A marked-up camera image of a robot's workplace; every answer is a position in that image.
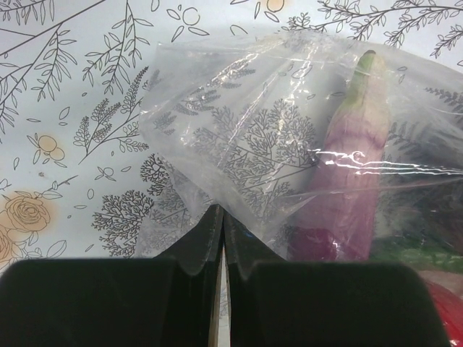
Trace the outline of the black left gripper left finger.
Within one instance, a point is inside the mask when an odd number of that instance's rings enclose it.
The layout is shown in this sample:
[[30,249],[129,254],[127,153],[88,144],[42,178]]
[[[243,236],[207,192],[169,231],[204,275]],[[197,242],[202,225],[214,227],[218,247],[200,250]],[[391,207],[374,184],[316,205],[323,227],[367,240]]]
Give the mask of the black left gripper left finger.
[[224,212],[153,258],[23,260],[1,277],[3,346],[216,346]]

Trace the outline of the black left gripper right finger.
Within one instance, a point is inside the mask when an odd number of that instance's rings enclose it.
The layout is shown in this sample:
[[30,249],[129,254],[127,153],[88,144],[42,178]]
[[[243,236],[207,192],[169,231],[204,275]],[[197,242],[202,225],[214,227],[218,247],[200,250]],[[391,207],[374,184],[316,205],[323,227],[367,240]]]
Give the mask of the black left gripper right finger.
[[289,262],[224,216],[233,346],[447,346],[430,294],[394,263]]

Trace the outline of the fake purple eggplant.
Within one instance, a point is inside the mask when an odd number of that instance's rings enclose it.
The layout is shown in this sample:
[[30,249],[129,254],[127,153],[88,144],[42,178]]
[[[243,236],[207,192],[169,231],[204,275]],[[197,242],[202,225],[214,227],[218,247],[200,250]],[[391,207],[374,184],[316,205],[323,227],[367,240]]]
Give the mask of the fake purple eggplant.
[[365,260],[370,254],[391,122],[385,72],[375,51],[360,57],[346,98],[328,125],[308,187],[312,197],[296,214],[294,228],[328,229],[347,248],[348,255],[335,261]]

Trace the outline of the fake green cucumber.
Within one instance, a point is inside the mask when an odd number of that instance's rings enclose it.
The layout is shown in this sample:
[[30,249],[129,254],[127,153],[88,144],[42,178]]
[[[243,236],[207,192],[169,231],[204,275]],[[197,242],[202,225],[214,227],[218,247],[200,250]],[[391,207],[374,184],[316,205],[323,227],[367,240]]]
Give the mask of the fake green cucumber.
[[425,234],[377,238],[372,243],[369,260],[401,262],[416,270],[462,274],[462,253],[448,243]]

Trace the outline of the clear zip top bag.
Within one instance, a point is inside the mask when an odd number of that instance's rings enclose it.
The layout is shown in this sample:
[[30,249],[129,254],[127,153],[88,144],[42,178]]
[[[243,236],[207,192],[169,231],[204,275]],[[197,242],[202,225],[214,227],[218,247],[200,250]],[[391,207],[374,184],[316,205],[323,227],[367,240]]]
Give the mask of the clear zip top bag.
[[[140,131],[190,217],[220,204],[289,260],[328,125],[368,50],[386,64],[391,117],[372,243],[425,234],[462,253],[462,73],[309,31],[157,45]],[[416,271],[462,300],[462,274]]]

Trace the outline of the fake red apple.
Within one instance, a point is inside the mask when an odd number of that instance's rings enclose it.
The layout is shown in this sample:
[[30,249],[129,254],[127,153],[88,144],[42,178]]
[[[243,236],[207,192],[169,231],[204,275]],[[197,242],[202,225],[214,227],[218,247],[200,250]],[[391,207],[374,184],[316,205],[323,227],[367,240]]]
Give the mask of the fake red apple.
[[451,346],[462,346],[462,300],[447,288],[425,281]]

